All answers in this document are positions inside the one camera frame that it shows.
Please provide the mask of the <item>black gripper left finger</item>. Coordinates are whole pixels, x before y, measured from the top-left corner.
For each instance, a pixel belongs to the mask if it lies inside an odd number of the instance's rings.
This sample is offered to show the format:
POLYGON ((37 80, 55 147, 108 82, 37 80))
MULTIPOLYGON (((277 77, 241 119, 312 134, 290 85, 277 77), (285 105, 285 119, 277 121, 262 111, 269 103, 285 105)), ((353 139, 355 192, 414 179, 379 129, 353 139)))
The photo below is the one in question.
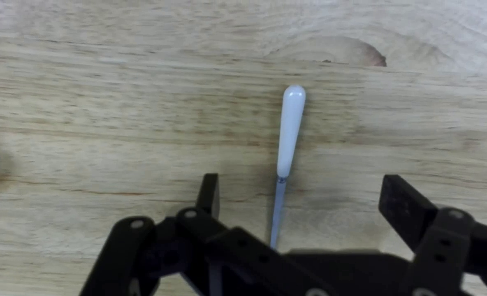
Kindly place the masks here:
POLYGON ((220 175, 206 174, 193 207, 155 223, 119 220, 81 296, 157 296, 182 274, 198 296, 333 296, 333 287, 241 226, 218 218, 220 175))

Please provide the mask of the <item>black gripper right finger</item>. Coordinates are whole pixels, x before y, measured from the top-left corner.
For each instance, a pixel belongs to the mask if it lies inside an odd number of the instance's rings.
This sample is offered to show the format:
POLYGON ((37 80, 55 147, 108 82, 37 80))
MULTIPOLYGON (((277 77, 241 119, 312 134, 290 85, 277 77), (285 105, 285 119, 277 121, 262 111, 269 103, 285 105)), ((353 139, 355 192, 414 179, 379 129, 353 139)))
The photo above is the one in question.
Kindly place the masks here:
POLYGON ((386 174, 379 210, 414 251, 401 292, 466 296, 463 277, 487 286, 487 225, 458 207, 440 207, 399 174, 386 174))

